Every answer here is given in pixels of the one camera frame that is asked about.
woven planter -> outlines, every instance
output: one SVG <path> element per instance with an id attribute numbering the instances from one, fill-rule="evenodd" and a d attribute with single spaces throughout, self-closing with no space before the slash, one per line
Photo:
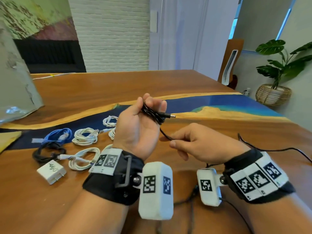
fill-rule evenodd
<path id="1" fill-rule="evenodd" d="M 255 93 L 257 102 L 267 106 L 278 106 L 284 104 L 291 96 L 291 89 L 283 86 L 278 86 L 277 89 L 272 89 L 272 85 L 261 85 Z"/>

white usb cable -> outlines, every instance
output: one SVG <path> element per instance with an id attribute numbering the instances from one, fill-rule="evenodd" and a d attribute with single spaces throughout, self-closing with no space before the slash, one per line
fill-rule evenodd
<path id="1" fill-rule="evenodd" d="M 108 136 L 111 138 L 111 140 L 114 140 L 115 138 L 115 129 L 116 129 L 117 120 L 118 120 L 118 117 L 115 117 L 115 116 L 108 116 L 107 118 L 103 120 L 104 126 L 114 127 L 112 129 L 109 129 L 110 131 L 108 133 Z"/>
<path id="2" fill-rule="evenodd" d="M 86 153 L 89 153 L 89 152 L 95 153 L 92 160 L 87 160 L 87 159 L 82 158 L 82 156 L 84 156 Z M 87 148 L 87 149 L 79 151 L 75 155 L 60 154 L 59 156 L 57 156 L 57 158 L 60 160 L 68 159 L 69 160 L 68 166 L 70 167 L 70 169 L 76 170 L 76 171 L 83 171 L 85 169 L 92 167 L 92 165 L 99 159 L 100 153 L 101 152 L 98 148 Z M 77 164 L 78 162 L 86 162 L 88 164 L 85 166 L 80 166 Z"/>
<path id="3" fill-rule="evenodd" d="M 72 142 L 76 145 L 80 146 L 88 146 L 93 143 L 97 142 L 97 136 L 99 134 L 99 130 L 92 129 L 92 128 L 85 128 L 85 129 L 79 129 L 76 130 L 74 134 L 74 138 L 72 139 Z"/>

white brick wall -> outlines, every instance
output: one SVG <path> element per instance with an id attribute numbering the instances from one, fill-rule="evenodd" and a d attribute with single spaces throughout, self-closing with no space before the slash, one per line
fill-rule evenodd
<path id="1" fill-rule="evenodd" d="M 149 0 L 68 0 L 87 72 L 149 69 Z"/>

qr code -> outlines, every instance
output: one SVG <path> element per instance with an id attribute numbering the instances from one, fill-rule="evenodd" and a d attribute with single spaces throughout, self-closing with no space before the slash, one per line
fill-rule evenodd
<path id="1" fill-rule="evenodd" d="M 104 163 L 104 160 L 106 158 L 107 154 L 103 154 L 99 157 L 99 159 L 96 161 L 95 166 L 102 166 Z"/>
<path id="2" fill-rule="evenodd" d="M 202 191 L 213 191 L 210 180 L 200 180 Z"/>
<path id="3" fill-rule="evenodd" d="M 255 183 L 258 188 L 261 188 L 270 183 L 269 179 L 260 170 L 250 174 L 249 178 Z"/>
<path id="4" fill-rule="evenodd" d="M 268 163 L 263 167 L 273 179 L 279 177 L 282 173 L 272 164 Z"/>
<path id="5" fill-rule="evenodd" d="M 255 187 L 248 181 L 246 177 L 236 181 L 236 184 L 244 194 L 255 190 Z"/>
<path id="6" fill-rule="evenodd" d="M 168 177 L 163 177 L 163 193 L 171 195 L 171 181 Z"/>
<path id="7" fill-rule="evenodd" d="M 117 159 L 118 159 L 118 155 L 108 154 L 104 167 L 109 167 L 109 168 L 115 167 L 115 164 L 117 163 Z"/>
<path id="8" fill-rule="evenodd" d="M 144 177 L 143 193 L 155 193 L 156 176 Z"/>

person's right hand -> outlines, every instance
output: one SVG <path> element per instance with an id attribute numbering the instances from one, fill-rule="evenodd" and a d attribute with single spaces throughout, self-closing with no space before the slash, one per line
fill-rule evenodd
<path id="1" fill-rule="evenodd" d="M 199 161 L 220 164 L 250 150 L 244 143 L 197 123 L 183 127 L 170 137 L 174 139 L 170 147 L 177 149 L 185 161 L 190 154 Z"/>

